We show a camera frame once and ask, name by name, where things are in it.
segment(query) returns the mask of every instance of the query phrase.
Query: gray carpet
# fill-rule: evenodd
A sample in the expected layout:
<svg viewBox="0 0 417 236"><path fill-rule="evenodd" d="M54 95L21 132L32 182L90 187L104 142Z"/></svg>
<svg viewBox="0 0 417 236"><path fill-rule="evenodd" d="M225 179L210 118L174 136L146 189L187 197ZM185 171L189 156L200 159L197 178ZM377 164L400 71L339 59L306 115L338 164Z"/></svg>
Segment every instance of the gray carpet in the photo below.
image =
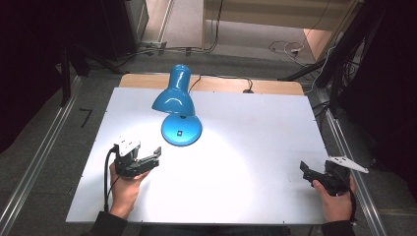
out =
<svg viewBox="0 0 417 236"><path fill-rule="evenodd" d="M250 78L276 79L289 76L300 68L295 63L276 60L249 59L208 54L166 52L162 56L140 55L132 58L122 68L131 73L168 73L175 64L183 63L193 74L212 74ZM62 127L61 133L32 187L28 199L20 211L10 235L79 235L88 230L90 224L69 224L65 222L72 198L89 156L89 151L97 134L107 102L121 75L115 75L91 62L94 70L83 78L80 93ZM300 79L304 89L310 89L311 82ZM312 106L319 103L316 95L309 93ZM25 173L31 159L40 146L60 104L58 91L45 103L38 114L28 123L15 143L0 154L0 204L7 203L10 194ZM80 110L91 109L87 113ZM340 123L355 157L369 167L372 157L365 145L365 138L359 127L351 124L343 111L339 110ZM337 154L332 134L326 123L323 138L328 153ZM382 211L381 218L388 235L417 235L417 204L408 192L406 184L391 172L371 169L364 175L376 207ZM372 235L367 220L358 206L357 235ZM124 235L138 235L140 226L129 224ZM292 235L307 235L310 226L290 225ZM321 235L320 227L314 227L312 235Z"/></svg>

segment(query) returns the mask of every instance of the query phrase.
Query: hand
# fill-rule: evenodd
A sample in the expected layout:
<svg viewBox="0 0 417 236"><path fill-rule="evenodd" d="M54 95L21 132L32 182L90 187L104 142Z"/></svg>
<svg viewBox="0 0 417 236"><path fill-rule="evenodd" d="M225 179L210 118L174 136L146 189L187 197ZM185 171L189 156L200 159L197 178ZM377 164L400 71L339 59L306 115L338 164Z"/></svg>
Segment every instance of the hand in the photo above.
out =
<svg viewBox="0 0 417 236"><path fill-rule="evenodd" d="M350 219L352 202L349 192L333 197L328 194L325 187L319 181L313 180L313 186L322 198L326 222ZM350 189L353 193L356 193L356 186L352 175L350 175Z"/></svg>
<svg viewBox="0 0 417 236"><path fill-rule="evenodd" d="M117 182L113 185L111 193L113 195L113 205L110 213L120 218L127 219L133 209L136 198L139 195L139 186L150 171L135 176L134 178L125 178L116 174L114 162L110 165L110 183Z"/></svg>

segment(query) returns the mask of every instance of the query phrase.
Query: person's right hand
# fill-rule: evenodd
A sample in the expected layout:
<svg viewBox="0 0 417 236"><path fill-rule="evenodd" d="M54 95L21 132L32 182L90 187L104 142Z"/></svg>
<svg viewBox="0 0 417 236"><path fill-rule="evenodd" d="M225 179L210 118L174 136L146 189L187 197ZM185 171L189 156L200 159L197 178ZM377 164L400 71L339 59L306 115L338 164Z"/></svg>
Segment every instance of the person's right hand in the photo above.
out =
<svg viewBox="0 0 417 236"><path fill-rule="evenodd" d="M326 222L350 219L352 202L349 192L333 197L328 194L325 187L318 180L313 180L313 186L322 198ZM353 193L356 193L356 186L352 175L350 175L350 189Z"/></svg>

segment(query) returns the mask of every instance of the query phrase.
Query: aluminum frame rail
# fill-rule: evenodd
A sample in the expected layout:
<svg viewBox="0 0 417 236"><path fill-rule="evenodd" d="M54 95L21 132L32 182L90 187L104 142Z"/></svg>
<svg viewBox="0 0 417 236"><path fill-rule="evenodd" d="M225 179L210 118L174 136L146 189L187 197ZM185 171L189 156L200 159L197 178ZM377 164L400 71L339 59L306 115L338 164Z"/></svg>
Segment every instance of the aluminum frame rail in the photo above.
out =
<svg viewBox="0 0 417 236"><path fill-rule="evenodd" d="M157 41L162 42L163 37L165 36L166 26L168 25L169 17L171 16L172 8L174 6L174 0L169 0L168 7L166 8L165 15L163 17L162 26L160 28Z"/></svg>
<svg viewBox="0 0 417 236"><path fill-rule="evenodd" d="M46 161L46 158L48 157L56 139L58 138L61 128L64 126L65 121L70 114L74 102L76 101L79 94L82 83L83 80L81 77L76 76L74 78L72 84L72 91L74 92L73 96L69 99L64 107L61 107L58 110L55 119L53 120L45 137L43 138L43 141L40 144L36 154L34 155L28 169L26 170L24 177L21 179L18 187L14 190L8 202L6 203L0 218L0 236L8 235L12 229L12 226L15 223L19 212L22 209L26 199L28 198L30 190L33 187L33 184L43 167L43 164Z"/></svg>
<svg viewBox="0 0 417 236"><path fill-rule="evenodd" d="M325 88L318 88L317 94L320 102L328 101L328 94ZM346 155L349 159L355 161L355 158L352 152L350 151L347 141L344 138L339 121L333 118L333 115L329 110L327 110L326 112L326 117L341 155ZM388 235L384 227L384 224L381 221L378 210L375 207L371 194L368 191L366 183L362 177L362 174L356 170L352 170L351 173L353 175L353 178L355 179L357 187L356 197L359 200L359 203L361 204L362 210L368 221L368 225L371 229L372 234L375 236Z"/></svg>

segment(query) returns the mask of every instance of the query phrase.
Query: wrist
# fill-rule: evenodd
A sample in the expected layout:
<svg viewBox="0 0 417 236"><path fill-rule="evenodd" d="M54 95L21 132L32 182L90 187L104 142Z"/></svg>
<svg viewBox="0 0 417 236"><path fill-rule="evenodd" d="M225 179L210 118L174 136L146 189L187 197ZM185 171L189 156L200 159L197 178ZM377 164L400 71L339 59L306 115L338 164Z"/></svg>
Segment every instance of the wrist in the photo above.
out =
<svg viewBox="0 0 417 236"><path fill-rule="evenodd" d="M344 220L349 220L350 215L328 215L325 217L326 222L331 223L331 222L336 222L336 221L344 221Z"/></svg>
<svg viewBox="0 0 417 236"><path fill-rule="evenodd" d="M122 219L128 219L130 210L125 207L112 206L109 213Z"/></svg>

